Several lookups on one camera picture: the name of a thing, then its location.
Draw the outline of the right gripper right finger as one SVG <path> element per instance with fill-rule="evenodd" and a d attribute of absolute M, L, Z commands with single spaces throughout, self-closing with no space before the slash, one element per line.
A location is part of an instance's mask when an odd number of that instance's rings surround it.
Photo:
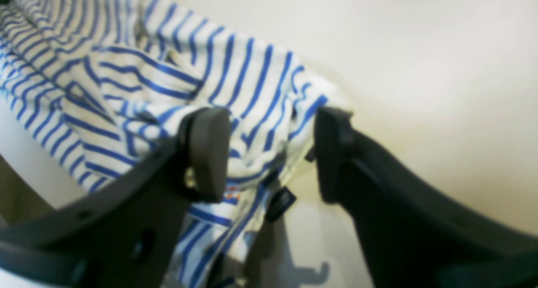
<path fill-rule="evenodd" d="M 376 288 L 536 288 L 537 237 L 442 194 L 321 107 L 314 155 L 323 200 L 353 219 Z"/>

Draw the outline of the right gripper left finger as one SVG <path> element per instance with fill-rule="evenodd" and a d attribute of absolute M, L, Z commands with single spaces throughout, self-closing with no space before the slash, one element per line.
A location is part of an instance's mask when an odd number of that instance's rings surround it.
<path fill-rule="evenodd" d="M 52 214 L 1 230 L 1 269 L 67 288 L 158 288 L 193 202 L 219 203 L 230 114 L 202 108 L 131 171 Z"/>

